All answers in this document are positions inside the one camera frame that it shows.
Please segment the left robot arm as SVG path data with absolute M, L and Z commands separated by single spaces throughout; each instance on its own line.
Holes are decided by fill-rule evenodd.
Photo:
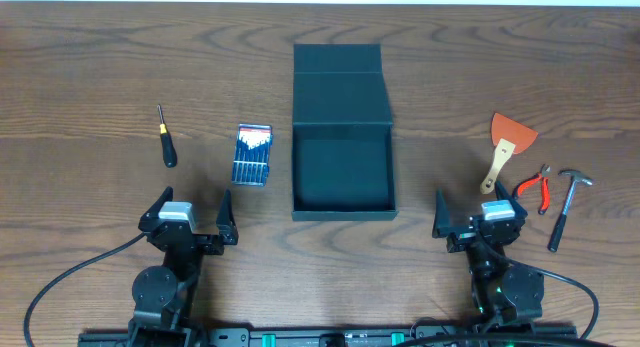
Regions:
M 209 344 L 208 332 L 191 320 L 191 312 L 203 258 L 220 256 L 226 246 L 238 243 L 230 191 L 224 192 L 216 226 L 216 234 L 196 233 L 193 204 L 175 202 L 171 187 L 141 216 L 138 229 L 164 253 L 164 260 L 141 271 L 133 282 L 135 308 L 128 325 L 128 346 Z

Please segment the small steel claw hammer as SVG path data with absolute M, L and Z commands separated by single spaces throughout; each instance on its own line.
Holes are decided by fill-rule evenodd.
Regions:
M 558 219 L 556 220 L 552 234 L 550 236 L 549 243 L 547 245 L 547 249 L 552 253 L 555 253 L 559 248 L 560 241 L 562 239 L 562 235 L 564 232 L 564 227 L 566 225 L 568 212 L 570 210 L 572 201 L 574 199 L 577 186 L 580 184 L 583 184 L 586 186 L 593 185 L 593 179 L 578 170 L 571 170 L 571 169 L 562 170 L 559 172 L 559 175 L 570 176 L 571 182 L 566 194 L 566 198 L 565 198 L 561 213 Z

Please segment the orange scraper wooden handle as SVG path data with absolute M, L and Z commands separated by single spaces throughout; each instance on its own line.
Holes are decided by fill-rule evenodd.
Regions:
M 494 191 L 505 164 L 514 155 L 528 149 L 538 137 L 537 131 L 500 113 L 494 114 L 490 132 L 494 152 L 489 171 L 480 184 L 482 194 Z

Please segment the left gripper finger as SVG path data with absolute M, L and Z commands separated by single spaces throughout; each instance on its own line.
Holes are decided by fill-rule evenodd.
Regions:
M 219 237 L 224 245 L 237 245 L 239 233 L 232 210 L 232 195 L 230 190 L 226 190 L 221 201 L 219 212 L 216 218 L 216 226 Z
M 140 217 L 138 229 L 141 232 L 154 232 L 161 224 L 159 213 L 166 202 L 173 200 L 173 188 L 168 186 L 151 207 Z

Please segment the black yellow screwdriver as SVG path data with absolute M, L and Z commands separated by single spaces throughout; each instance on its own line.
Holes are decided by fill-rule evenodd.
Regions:
M 159 129 L 163 162 L 167 168 L 174 168 L 178 164 L 177 153 L 173 144 L 171 134 L 165 123 L 162 106 L 160 104 L 157 105 L 157 110 L 160 119 Z

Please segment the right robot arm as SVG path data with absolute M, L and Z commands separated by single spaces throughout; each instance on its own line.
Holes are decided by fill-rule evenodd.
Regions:
M 544 276 L 518 267 L 504 247 L 520 237 L 528 213 L 497 184 L 496 199 L 482 204 L 482 213 L 464 224 L 451 222 L 442 191 L 436 192 L 434 238 L 444 238 L 449 253 L 466 254 L 474 306 L 480 316 L 473 330 L 495 331 L 509 325 L 526 325 L 542 316 Z

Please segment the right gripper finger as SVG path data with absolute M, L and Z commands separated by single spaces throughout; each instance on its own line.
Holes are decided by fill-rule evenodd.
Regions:
M 513 198 L 513 196 L 507 191 L 506 187 L 500 182 L 496 181 L 494 185 L 497 201 L 508 202 L 515 215 L 520 213 L 520 205 Z
M 445 238 L 451 234 L 450 213 L 441 190 L 436 192 L 436 210 L 432 228 L 433 238 Z

